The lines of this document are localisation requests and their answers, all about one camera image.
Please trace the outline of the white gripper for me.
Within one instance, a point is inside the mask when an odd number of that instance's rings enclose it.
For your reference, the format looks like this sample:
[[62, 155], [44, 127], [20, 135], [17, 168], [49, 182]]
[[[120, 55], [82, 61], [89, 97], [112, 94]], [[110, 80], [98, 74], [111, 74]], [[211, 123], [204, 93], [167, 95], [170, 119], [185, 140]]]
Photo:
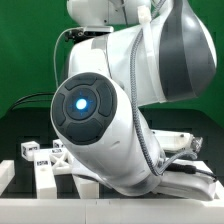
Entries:
[[161, 176], [154, 193], [180, 198], [212, 201], [217, 176], [202, 161], [177, 160]]

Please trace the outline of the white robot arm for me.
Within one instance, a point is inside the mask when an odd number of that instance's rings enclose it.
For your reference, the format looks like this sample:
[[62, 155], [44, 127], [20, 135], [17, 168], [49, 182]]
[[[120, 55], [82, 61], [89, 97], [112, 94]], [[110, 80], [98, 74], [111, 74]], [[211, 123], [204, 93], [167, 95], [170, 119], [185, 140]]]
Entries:
[[138, 25], [75, 45], [51, 104], [51, 121], [72, 154], [73, 175], [117, 192], [211, 201], [216, 179], [196, 167], [202, 141], [152, 130], [140, 109], [192, 99], [217, 67], [210, 33], [188, 0], [149, 0]]

